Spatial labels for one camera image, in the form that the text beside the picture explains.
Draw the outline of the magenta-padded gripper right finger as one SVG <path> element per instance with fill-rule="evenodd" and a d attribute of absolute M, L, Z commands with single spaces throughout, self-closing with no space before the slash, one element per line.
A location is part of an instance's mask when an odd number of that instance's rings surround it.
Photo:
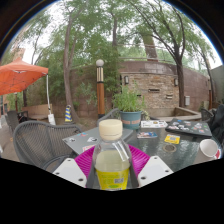
<path fill-rule="evenodd" d="M 132 154 L 130 181 L 133 188 L 146 186 L 173 173 L 159 156 L 149 156 L 134 146 L 129 148 Z"/>

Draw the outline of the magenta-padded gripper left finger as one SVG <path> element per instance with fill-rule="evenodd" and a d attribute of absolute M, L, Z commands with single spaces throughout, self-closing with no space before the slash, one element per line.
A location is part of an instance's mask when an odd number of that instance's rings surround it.
<path fill-rule="evenodd" d="M 95 182 L 95 174 L 92 163 L 93 152 L 94 147 L 91 147 L 75 159 L 65 159 L 53 172 L 53 174 L 78 186 L 92 188 Z"/>

